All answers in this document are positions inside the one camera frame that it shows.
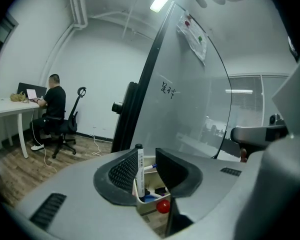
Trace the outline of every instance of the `desk leg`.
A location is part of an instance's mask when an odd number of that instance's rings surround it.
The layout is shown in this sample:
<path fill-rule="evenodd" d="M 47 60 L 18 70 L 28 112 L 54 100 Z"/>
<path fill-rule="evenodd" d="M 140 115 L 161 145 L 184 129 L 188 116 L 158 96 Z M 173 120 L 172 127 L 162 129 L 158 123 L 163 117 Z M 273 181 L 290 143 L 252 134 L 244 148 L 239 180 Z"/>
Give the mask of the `desk leg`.
<path fill-rule="evenodd" d="M 4 123 L 6 135 L 8 136 L 9 144 L 10 146 L 13 146 L 14 144 L 12 142 L 10 128 L 8 127 L 7 117 L 3 119 L 3 123 Z"/>
<path fill-rule="evenodd" d="M 20 144 L 21 144 L 23 156 L 24 158 L 28 158 L 28 153 L 27 153 L 25 139 L 24 139 L 24 131 L 22 129 L 22 113 L 18 114 L 18 132 L 19 132 L 19 138 L 20 138 Z"/>

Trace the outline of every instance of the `marker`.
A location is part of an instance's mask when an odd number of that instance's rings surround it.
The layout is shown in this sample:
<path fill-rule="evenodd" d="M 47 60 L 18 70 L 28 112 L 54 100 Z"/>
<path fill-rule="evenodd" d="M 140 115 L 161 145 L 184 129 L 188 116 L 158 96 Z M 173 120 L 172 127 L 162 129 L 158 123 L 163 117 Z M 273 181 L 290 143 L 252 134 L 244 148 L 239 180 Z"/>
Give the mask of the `marker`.
<path fill-rule="evenodd" d="M 145 172 L 144 172 L 144 148 L 141 144 L 136 144 L 135 148 L 138 149 L 138 172 L 135 176 L 136 190 L 139 199 L 145 201 Z"/>
<path fill-rule="evenodd" d="M 146 171 L 146 170 L 150 170 L 152 168 L 157 168 L 157 165 L 153 164 L 153 165 L 146 166 L 146 167 L 144 167 L 144 170 Z"/>

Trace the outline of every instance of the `whiteboard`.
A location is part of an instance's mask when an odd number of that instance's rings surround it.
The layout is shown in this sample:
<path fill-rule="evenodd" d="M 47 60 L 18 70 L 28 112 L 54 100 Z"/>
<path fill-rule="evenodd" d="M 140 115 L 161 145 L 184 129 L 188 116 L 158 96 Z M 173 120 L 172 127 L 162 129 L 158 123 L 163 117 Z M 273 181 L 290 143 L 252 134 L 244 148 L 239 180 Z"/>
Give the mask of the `whiteboard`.
<path fill-rule="evenodd" d="M 226 90 L 231 86 L 210 39 L 204 65 L 177 32 L 184 10 L 178 5 L 172 9 L 130 147 L 140 143 L 146 155 L 169 148 L 212 157 L 228 124 L 231 93 Z"/>

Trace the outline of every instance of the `pipe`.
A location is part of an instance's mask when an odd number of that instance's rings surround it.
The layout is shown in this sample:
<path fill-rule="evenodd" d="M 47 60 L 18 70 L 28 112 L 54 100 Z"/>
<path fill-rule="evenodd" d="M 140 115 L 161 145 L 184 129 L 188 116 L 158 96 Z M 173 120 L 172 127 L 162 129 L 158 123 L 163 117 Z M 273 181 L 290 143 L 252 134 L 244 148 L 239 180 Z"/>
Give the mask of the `pipe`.
<path fill-rule="evenodd" d="M 104 17 L 104 16 L 109 16 L 109 15 L 114 15 L 114 14 L 123 14 L 125 11 L 126 10 L 109 11 L 109 12 L 105 12 L 105 13 L 101 13 L 101 14 L 90 16 L 90 18 L 92 18 L 92 19 L 99 19 L 99 18 Z"/>
<path fill-rule="evenodd" d="M 81 29 L 84 29 L 88 26 L 88 16 L 87 16 L 87 8 L 86 8 L 86 0 L 80 0 L 81 4 L 81 11 L 83 15 L 83 22 L 84 24 L 80 27 Z"/>
<path fill-rule="evenodd" d="M 134 3 L 132 4 L 132 7 L 130 9 L 130 12 L 129 12 L 129 16 L 128 16 L 128 19 L 126 20 L 126 24 L 124 26 L 124 31 L 122 33 L 122 39 L 125 37 L 125 34 L 126 34 L 126 31 L 127 31 L 127 27 L 128 27 L 128 23 L 129 23 L 129 20 L 130 20 L 130 17 L 131 17 L 131 13 L 132 11 L 134 10 L 135 6 L 136 6 L 136 3 L 137 3 L 138 0 L 135 0 Z"/>
<path fill-rule="evenodd" d="M 132 30 L 132 33 L 133 33 L 134 35 L 137 34 L 137 35 L 142 36 L 142 37 L 144 37 L 144 38 L 146 38 L 146 39 L 149 39 L 149 40 L 151 40 L 151 41 L 154 41 L 154 39 L 150 38 L 149 36 L 146 36 L 145 34 L 142 34 L 142 33 L 138 32 L 138 31 L 135 31 L 134 29 Z"/>
<path fill-rule="evenodd" d="M 47 82 L 47 77 L 49 75 L 49 72 L 56 61 L 56 58 L 59 54 L 59 52 L 62 50 L 64 45 L 66 44 L 67 40 L 69 40 L 74 33 L 74 24 L 71 24 L 66 31 L 62 34 L 62 36 L 59 38 L 59 40 L 54 45 L 53 49 L 51 50 L 48 59 L 46 60 L 46 63 L 42 69 L 41 77 L 39 81 L 39 86 L 45 86 Z"/>
<path fill-rule="evenodd" d="M 73 4 L 74 4 L 74 11 L 75 11 L 75 17 L 78 24 L 74 24 L 75 27 L 78 27 L 78 25 L 81 25 L 81 16 L 80 16 L 80 12 L 79 12 L 79 4 L 78 4 L 78 0 L 73 0 Z"/>
<path fill-rule="evenodd" d="M 70 0 L 73 19 L 74 22 L 77 22 L 73 26 L 75 28 L 79 28 L 80 30 L 82 30 L 88 26 L 88 16 L 87 16 L 87 9 L 86 9 L 86 0 L 79 0 L 79 2 L 78 0 Z"/>
<path fill-rule="evenodd" d="M 72 11 L 72 16 L 74 22 L 76 22 L 76 15 L 75 15 L 75 8 L 74 8 L 74 0 L 70 0 L 70 5 L 71 5 L 71 11 Z"/>
<path fill-rule="evenodd" d="M 129 16 L 129 13 L 126 13 L 126 10 L 115 10 L 115 11 L 109 11 L 109 12 L 105 12 L 105 13 L 101 13 L 101 14 L 97 14 L 97 15 L 92 15 L 89 18 L 99 19 L 99 18 L 102 18 L 102 17 L 105 17 L 105 16 L 115 15 L 115 14 L 121 14 L 121 15 L 124 15 L 124 16 Z M 142 20 L 138 17 L 135 17 L 135 16 L 131 15 L 130 18 L 135 19 L 136 21 L 141 22 L 141 23 L 149 26 L 150 28 L 156 30 L 156 28 L 154 26 L 151 26 L 149 23 L 147 23 L 146 21 L 144 21 L 144 20 Z"/>

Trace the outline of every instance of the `man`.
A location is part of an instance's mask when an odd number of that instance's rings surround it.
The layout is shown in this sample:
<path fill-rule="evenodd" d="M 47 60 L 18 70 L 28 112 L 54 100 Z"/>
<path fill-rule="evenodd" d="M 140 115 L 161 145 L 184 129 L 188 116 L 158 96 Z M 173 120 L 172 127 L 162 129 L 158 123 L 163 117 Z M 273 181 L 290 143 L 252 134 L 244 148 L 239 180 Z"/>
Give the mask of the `man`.
<path fill-rule="evenodd" d="M 34 101 L 37 102 L 40 107 L 47 105 L 46 114 L 43 114 L 42 118 L 30 122 L 34 142 L 34 146 L 32 146 L 31 149 L 38 151 L 45 147 L 42 139 L 51 138 L 49 128 L 54 126 L 54 123 L 49 122 L 46 116 L 62 119 L 65 117 L 66 93 L 60 86 L 60 78 L 57 74 L 52 74 L 49 77 L 49 90 L 45 97 L 43 99 L 35 98 Z M 45 131 L 45 137 L 41 139 L 40 130 L 42 129 Z"/>

